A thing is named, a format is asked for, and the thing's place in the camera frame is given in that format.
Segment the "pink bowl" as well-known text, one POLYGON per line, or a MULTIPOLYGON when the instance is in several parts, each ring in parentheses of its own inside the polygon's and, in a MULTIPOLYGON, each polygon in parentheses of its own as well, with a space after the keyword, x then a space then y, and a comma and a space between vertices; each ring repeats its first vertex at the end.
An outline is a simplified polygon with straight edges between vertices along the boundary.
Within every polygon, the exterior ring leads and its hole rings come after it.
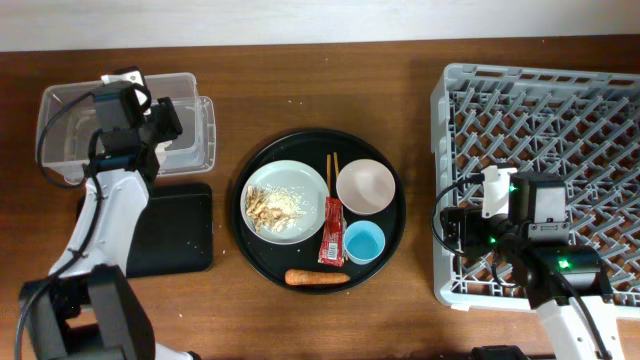
POLYGON ((336 191, 342 204, 357 215, 373 215, 389 206, 396 181, 391 170, 372 159, 358 159, 339 172, 336 191))

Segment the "blue cup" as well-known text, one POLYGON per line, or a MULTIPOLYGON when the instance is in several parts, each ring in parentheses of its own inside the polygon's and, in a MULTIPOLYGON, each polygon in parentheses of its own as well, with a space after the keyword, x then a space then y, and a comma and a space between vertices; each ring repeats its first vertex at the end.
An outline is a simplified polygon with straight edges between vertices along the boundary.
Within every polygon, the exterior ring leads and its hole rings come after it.
POLYGON ((347 227, 343 243, 347 257, 351 262, 357 265, 366 265, 382 254, 386 245, 386 237, 377 224, 361 220, 347 227))

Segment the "red snack wrapper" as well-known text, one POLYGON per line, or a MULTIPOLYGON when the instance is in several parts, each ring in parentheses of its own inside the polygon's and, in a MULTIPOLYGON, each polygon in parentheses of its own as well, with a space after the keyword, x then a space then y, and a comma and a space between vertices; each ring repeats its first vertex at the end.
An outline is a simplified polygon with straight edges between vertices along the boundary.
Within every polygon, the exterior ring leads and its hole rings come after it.
POLYGON ((343 233, 343 205, 339 199, 327 197, 323 236, 318 254, 319 263, 335 267, 344 265, 343 233))

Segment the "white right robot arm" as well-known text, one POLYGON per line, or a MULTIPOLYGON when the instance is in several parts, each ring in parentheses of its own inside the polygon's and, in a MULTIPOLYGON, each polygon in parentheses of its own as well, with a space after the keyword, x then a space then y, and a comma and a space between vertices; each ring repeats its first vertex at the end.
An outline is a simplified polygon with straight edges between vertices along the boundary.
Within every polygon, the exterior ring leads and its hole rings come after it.
POLYGON ((480 207, 433 207, 435 240, 469 260, 489 255, 491 269, 511 267, 510 286, 524 290, 558 359, 621 359, 613 288, 599 253, 569 242, 566 186, 554 174, 469 176, 441 190, 485 188, 480 207))

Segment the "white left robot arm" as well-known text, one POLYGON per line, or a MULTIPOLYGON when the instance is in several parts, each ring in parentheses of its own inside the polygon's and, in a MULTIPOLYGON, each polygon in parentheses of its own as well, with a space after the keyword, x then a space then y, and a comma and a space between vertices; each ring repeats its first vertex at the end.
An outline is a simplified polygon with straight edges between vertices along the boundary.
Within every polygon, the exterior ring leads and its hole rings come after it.
POLYGON ((158 144, 182 126, 167 98, 129 81, 87 92, 98 129, 84 165, 86 189, 71 239, 49 274, 20 293, 14 356, 28 336, 39 359, 195 359, 159 344, 125 273, 134 232, 159 170, 158 144))

